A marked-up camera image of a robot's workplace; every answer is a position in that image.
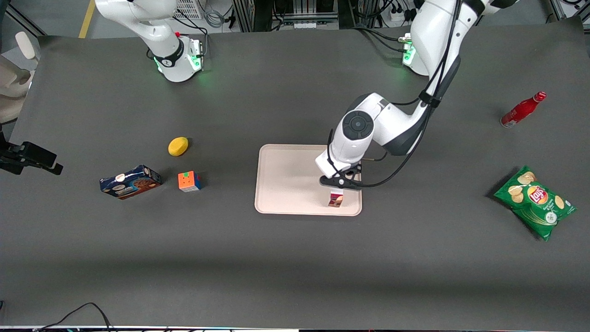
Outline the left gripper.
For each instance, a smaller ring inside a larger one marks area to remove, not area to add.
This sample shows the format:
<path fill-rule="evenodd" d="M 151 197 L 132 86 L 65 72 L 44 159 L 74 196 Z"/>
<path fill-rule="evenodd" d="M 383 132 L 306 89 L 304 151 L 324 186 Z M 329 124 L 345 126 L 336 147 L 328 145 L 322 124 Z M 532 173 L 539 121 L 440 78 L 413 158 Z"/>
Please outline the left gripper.
<path fill-rule="evenodd" d="M 335 157 L 318 156 L 316 166 L 323 174 L 319 179 L 321 185 L 343 190 L 362 189 L 362 181 L 355 179 L 362 172 L 360 159 L 338 160 Z"/>

